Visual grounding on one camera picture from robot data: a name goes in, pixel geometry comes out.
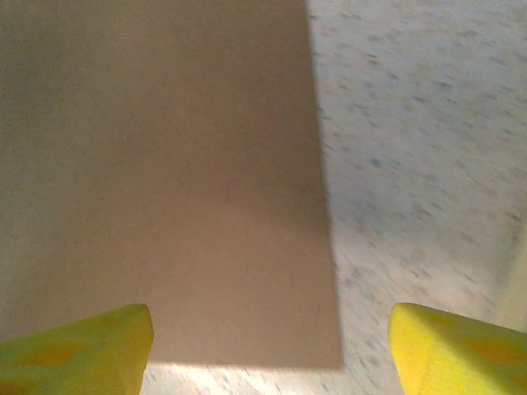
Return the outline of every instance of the speckled floor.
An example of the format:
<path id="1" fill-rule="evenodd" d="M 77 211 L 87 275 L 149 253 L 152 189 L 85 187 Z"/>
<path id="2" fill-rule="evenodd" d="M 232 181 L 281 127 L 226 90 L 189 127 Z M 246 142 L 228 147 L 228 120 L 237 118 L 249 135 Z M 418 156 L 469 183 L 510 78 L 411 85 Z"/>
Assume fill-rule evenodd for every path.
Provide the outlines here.
<path id="1" fill-rule="evenodd" d="M 147 394 L 401 394 L 393 303 L 490 318 L 527 192 L 525 0 L 311 0 L 346 371 L 149 366 Z"/>

